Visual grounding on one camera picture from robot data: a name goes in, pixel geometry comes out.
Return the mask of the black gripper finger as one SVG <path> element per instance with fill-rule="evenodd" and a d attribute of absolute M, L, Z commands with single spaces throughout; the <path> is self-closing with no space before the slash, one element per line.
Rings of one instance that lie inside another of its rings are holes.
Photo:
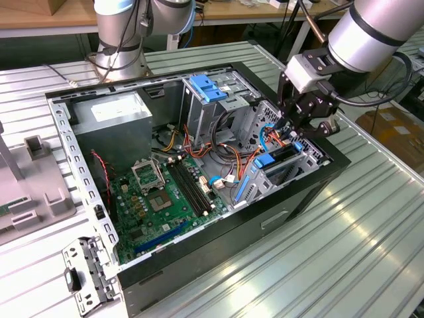
<path fill-rule="evenodd" d="M 327 138 L 340 131 L 340 126 L 333 115 L 322 119 L 316 125 L 313 125 L 312 121 L 312 119 L 307 119 L 294 128 L 293 131 L 302 138 Z"/>
<path fill-rule="evenodd" d="M 293 99 L 294 86 L 289 80 L 285 72 L 282 72 L 279 76 L 278 82 L 278 102 L 277 106 L 280 112 L 280 119 L 276 123 L 276 129 L 282 134 L 289 134 L 293 122 L 294 112 L 294 99 Z"/>

